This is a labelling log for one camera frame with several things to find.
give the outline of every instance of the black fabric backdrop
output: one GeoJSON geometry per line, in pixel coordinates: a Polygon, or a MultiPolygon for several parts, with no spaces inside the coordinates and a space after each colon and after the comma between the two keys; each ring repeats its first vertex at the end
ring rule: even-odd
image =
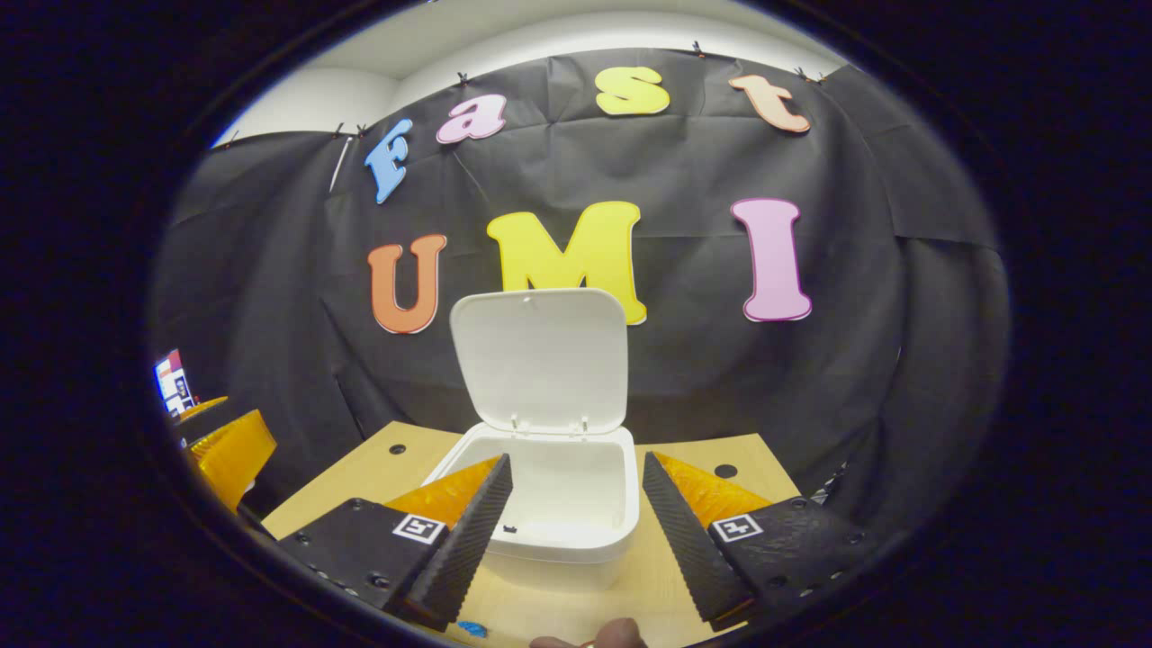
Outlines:
{"type": "Polygon", "coordinates": [[[761,435],[810,495],[846,460],[828,505],[897,534],[963,475],[1007,360],[1007,281],[990,214],[947,146],[854,68],[823,83],[689,52],[613,50],[525,62],[447,88],[353,138],[238,140],[204,159],[157,259],[154,348],[179,347],[202,398],[264,414],[279,447],[262,473],[282,500],[389,421],[463,432],[478,416],[448,327],[461,297],[501,289],[485,228],[535,213],[563,249],[590,204],[639,206],[638,299],[624,425],[637,443],[761,435]],[[596,74],[647,66],[658,115],[609,116],[596,74]],[[773,128],[728,80],[788,89],[806,134],[773,128]],[[508,98],[497,135],[441,145],[458,103],[508,98]],[[364,158],[400,120],[407,175],[376,204],[364,158]],[[799,208],[812,312],[753,323],[749,241],[729,209],[799,208]],[[399,243],[396,295],[415,302],[411,242],[445,234],[440,307],[414,336],[372,316],[369,253],[399,243]]]}

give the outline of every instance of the plastic container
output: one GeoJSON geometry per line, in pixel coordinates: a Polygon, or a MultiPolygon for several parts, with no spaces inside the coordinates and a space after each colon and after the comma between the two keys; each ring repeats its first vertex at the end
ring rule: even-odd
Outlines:
{"type": "Polygon", "coordinates": [[[596,288],[470,295],[452,334],[473,425],[424,483],[495,454],[513,492],[485,565],[520,585],[605,589],[639,519],[624,311],[596,288]]]}

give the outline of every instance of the wooden table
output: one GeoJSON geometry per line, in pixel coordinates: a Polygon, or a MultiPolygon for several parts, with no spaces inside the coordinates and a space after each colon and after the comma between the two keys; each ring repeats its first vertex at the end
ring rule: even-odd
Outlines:
{"type": "MultiPolygon", "coordinates": [[[[351,497],[380,503],[399,497],[419,487],[460,438],[461,435],[453,432],[389,423],[288,498],[264,520],[264,526],[282,538],[351,497]],[[396,444],[403,444],[406,451],[389,452],[396,444]]],[[[799,495],[757,435],[637,445],[642,480],[644,453],[650,450],[706,470],[720,464],[736,466],[738,473],[730,481],[771,502],[799,495]]],[[[579,645],[596,636],[605,621],[632,617],[651,648],[687,646],[715,636],[718,633],[696,612],[672,549],[643,492],[639,513],[632,545],[612,589],[592,594],[531,589],[506,582],[482,562],[458,620],[479,623],[488,635],[475,638],[456,625],[448,626],[446,634],[476,647],[524,648],[540,635],[579,645]]]]}

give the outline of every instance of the box lid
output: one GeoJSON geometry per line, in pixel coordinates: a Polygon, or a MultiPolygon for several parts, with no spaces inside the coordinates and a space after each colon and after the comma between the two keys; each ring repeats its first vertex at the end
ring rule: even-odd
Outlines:
{"type": "Polygon", "coordinates": [[[598,288],[469,295],[449,317],[477,414],[524,434],[608,434],[628,406],[628,324],[598,288]]]}

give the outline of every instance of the letter cutout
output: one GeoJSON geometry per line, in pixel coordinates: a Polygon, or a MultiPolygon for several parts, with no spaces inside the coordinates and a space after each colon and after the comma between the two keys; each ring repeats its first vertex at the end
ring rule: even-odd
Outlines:
{"type": "Polygon", "coordinates": [[[396,262],[404,254],[401,246],[384,246],[369,253],[372,268],[372,315],[389,333],[419,333],[435,318],[439,307],[440,250],[448,244],[442,234],[429,234],[412,241],[416,255],[416,304],[403,309],[396,303],[396,262]]]}
{"type": "Polygon", "coordinates": [[[588,287],[612,293],[624,307],[629,324],[647,319],[636,299],[632,278],[632,226],[641,210],[631,203],[589,205],[576,221],[568,248],[560,251],[536,214],[508,213],[488,223],[488,236],[500,243],[505,291],[588,287]]]}
{"type": "Polygon", "coordinates": [[[655,114],[672,103],[655,83],[660,74],[652,68],[608,68],[596,75],[596,86],[602,90],[596,104],[609,115],[655,114]]]}
{"type": "Polygon", "coordinates": [[[793,239],[799,210],[785,201],[748,198],[732,205],[732,214],[748,228],[752,247],[752,296],[744,302],[744,316],[752,322],[808,317],[812,300],[799,292],[793,239]]]}
{"type": "Polygon", "coordinates": [[[763,76],[740,76],[729,80],[728,84],[746,92],[756,112],[772,126],[790,133],[806,133],[810,128],[806,119],[789,113],[785,106],[785,99],[791,99],[791,92],[772,85],[763,76]]]}
{"type": "Polygon", "coordinates": [[[452,144],[465,137],[482,140],[495,135],[503,128],[503,107],[507,103],[503,95],[485,95],[464,101],[448,112],[452,119],[437,131],[435,141],[452,144]]]}
{"type": "Polygon", "coordinates": [[[370,167],[376,178],[376,204],[388,199],[392,191],[400,186],[400,181],[404,179],[407,169],[396,163],[404,161],[408,157],[408,141],[401,135],[411,129],[412,120],[400,120],[400,123],[393,126],[384,140],[380,140],[372,152],[364,158],[364,166],[370,167]]]}

